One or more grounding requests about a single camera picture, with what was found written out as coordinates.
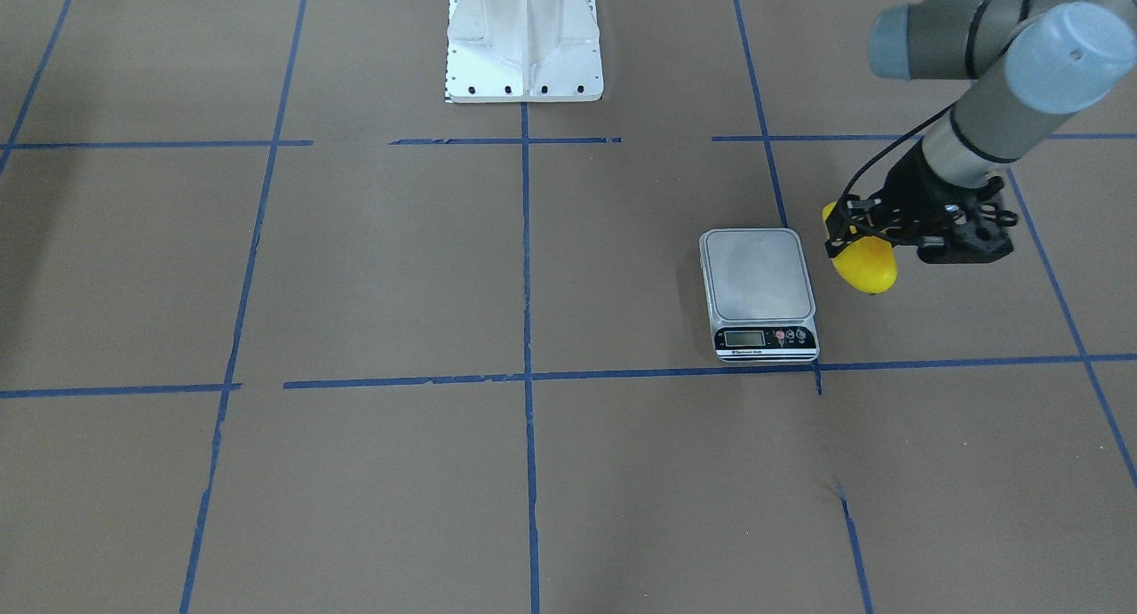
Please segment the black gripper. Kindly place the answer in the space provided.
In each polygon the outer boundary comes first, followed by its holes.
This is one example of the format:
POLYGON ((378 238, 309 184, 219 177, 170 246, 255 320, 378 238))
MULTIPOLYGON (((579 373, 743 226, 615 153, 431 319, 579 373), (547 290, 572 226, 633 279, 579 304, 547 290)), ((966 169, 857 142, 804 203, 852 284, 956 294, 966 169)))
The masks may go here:
POLYGON ((984 185, 987 161, 951 144, 941 151, 930 141, 913 146, 887 173, 883 186, 875 198, 843 196, 837 201, 838 216, 825 216, 825 252, 839 258, 846 252, 889 252, 893 241, 908 241, 918 237, 920 216, 929 209, 929 193, 939 182, 954 186, 977 189, 984 185), (875 211, 875 226, 865 219, 875 211))

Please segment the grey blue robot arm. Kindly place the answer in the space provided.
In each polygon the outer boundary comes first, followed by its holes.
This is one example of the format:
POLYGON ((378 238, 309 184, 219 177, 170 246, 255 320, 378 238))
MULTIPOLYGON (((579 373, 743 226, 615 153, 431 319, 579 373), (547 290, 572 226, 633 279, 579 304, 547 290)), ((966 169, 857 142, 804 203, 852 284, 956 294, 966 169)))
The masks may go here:
POLYGON ((878 240, 926 263, 991 263, 1012 252, 998 172, 1092 108, 1134 69, 1134 0, 921 0, 878 15, 881 78, 966 80, 958 99, 875 193, 850 190, 824 214, 827 254, 878 240))

